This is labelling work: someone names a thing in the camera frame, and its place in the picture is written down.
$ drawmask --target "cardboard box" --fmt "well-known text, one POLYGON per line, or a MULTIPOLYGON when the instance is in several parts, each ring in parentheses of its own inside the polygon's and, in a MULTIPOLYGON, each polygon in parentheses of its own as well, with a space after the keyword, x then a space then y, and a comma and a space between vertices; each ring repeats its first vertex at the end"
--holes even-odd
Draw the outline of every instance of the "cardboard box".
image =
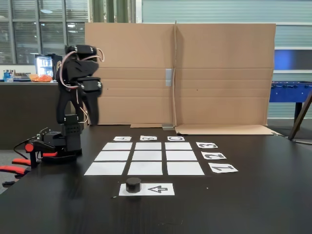
POLYGON ((99 122, 272 134, 262 125, 274 36, 275 24, 87 23, 86 44, 105 54, 95 73, 103 83, 99 122))

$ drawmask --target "number card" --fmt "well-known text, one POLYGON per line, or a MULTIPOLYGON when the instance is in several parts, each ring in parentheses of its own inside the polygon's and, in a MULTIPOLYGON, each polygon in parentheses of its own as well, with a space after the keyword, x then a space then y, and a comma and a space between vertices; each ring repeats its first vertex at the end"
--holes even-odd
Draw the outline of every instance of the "number card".
POLYGON ((141 136, 140 140, 157 140, 156 136, 141 136))
POLYGON ((207 153, 201 152, 203 157, 208 160, 226 159, 222 153, 207 153))
POLYGON ((168 140, 169 141, 185 141, 184 137, 182 136, 169 136, 168 140))
POLYGON ((114 138, 114 141, 130 141, 131 136, 117 136, 114 138))
POLYGON ((203 149, 218 148, 214 143, 196 142, 196 144, 199 148, 203 149))
POLYGON ((215 173, 238 172, 238 170, 231 164, 209 163, 209 166, 215 173))

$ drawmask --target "black cylinder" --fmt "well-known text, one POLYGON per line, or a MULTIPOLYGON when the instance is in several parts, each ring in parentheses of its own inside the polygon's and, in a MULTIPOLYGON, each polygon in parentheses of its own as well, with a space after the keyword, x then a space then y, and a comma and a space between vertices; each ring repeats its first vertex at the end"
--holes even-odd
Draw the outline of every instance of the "black cylinder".
POLYGON ((138 193, 141 191, 141 179, 129 178, 126 180, 126 190, 129 193, 138 193))

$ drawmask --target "paper card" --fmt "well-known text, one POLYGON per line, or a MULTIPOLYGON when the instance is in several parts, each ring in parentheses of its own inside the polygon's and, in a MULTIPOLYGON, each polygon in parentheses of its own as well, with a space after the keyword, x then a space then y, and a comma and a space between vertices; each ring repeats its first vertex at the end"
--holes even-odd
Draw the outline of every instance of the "paper card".
POLYGON ((198 162, 167 162, 170 176, 203 176, 205 175, 198 162))
POLYGON ((138 150, 135 151, 132 161, 161 161, 161 151, 159 150, 138 150))
POLYGON ((197 161, 193 151, 170 150, 166 151, 167 161, 197 161))
POLYGON ((208 163, 211 170, 215 173, 228 173, 228 172, 238 172, 238 170, 231 164, 224 163, 208 163))
POLYGON ((138 142, 135 150, 161 150, 161 142, 138 142))
POLYGON ((182 136, 169 136, 168 140, 169 141, 185 141, 184 137, 182 136))
POLYGON ((199 148, 204 149, 218 148, 214 143, 196 142, 196 144, 199 148))
POLYGON ((165 142, 166 150, 192 150, 188 142, 165 142))
POLYGON ((126 184, 120 185, 119 196, 164 196, 175 195, 172 183, 142 183, 141 191, 129 193, 126 184))
POLYGON ((107 143, 102 150, 131 150, 132 142, 107 143))
POLYGON ((94 161, 127 161, 130 151, 101 151, 94 161))
POLYGON ((114 141, 130 141, 131 136, 116 136, 114 141))
POLYGON ((140 140, 157 140, 156 136, 141 136, 140 140))
POLYGON ((162 175, 161 162, 131 162, 129 176, 162 175))
POLYGON ((208 160, 226 159, 226 157, 222 153, 201 153, 203 154, 203 157, 208 160))
POLYGON ((94 162, 84 174, 85 176, 120 176, 126 162, 94 162))

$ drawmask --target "floor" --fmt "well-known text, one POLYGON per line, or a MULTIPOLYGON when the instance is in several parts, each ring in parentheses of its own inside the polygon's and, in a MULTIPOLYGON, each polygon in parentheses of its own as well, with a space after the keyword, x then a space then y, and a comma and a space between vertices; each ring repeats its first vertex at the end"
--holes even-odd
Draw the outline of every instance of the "floor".
MULTIPOLYGON (((287 136, 292 129, 293 119, 269 119, 268 126, 272 130, 287 136)), ((302 122, 300 131, 297 133, 296 139, 311 141, 312 142, 312 119, 305 119, 302 122)), ((312 145, 301 145, 304 148, 312 150, 312 145)), ((0 151, 0 166, 1 165, 11 165, 11 162, 14 158, 19 157, 13 151, 1 150, 0 151)), ((5 181, 14 181, 14 174, 0 172, 0 183, 5 181)), ((0 194, 3 193, 6 189, 0 185, 0 194)))

